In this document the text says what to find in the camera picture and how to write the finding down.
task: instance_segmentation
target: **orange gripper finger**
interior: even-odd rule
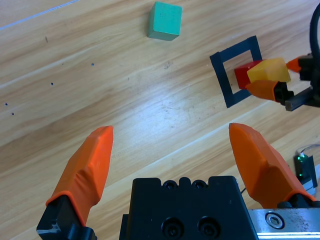
[[[299,66],[299,57],[289,61],[286,64],[286,67],[288,68],[288,70],[291,70],[295,73],[299,73],[301,71],[301,67]]]
[[[67,195],[85,226],[90,208],[100,201],[105,188],[113,140],[112,126],[93,131],[70,158],[46,205]]]
[[[253,128],[239,123],[229,126],[230,142],[236,165],[250,197],[265,209],[273,209],[295,194],[308,194],[296,176],[264,137]]]
[[[275,87],[278,81],[260,80],[245,86],[253,96],[261,99],[276,101]]]

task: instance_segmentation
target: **screw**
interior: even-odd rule
[[[175,181],[168,180],[163,184],[163,187],[171,190],[171,189],[176,189],[178,187],[178,185]]]
[[[265,216],[265,221],[274,229],[282,229],[285,226],[282,218],[273,212],[269,212]]]

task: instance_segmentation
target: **wooden table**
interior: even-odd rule
[[[254,35],[264,59],[309,53],[317,0],[168,0],[183,7],[172,42],[146,37],[154,1],[67,1],[0,1],[1,239],[39,238],[45,201],[100,126],[114,126],[114,147],[87,225],[108,240],[119,239],[134,178],[233,175],[244,188],[231,122],[260,131],[290,167],[298,147],[319,141],[317,108],[287,112],[251,96],[227,109],[209,59]],[[224,64],[233,91],[233,69],[250,60],[246,52]],[[291,77],[296,93],[308,85]]]

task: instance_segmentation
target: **green cube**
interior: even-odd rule
[[[156,1],[150,12],[148,37],[172,41],[180,35],[182,7]]]

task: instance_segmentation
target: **black square outline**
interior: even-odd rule
[[[262,60],[257,36],[249,37],[248,39],[239,42],[236,45],[233,45],[223,51],[218,51],[217,53],[210,56],[211,64],[215,70],[216,77],[218,78],[227,108],[230,108],[231,106],[246,99],[251,94],[248,92],[248,90],[245,89],[242,89],[233,94],[224,62],[233,59],[234,57],[249,50],[251,52],[253,61]]]

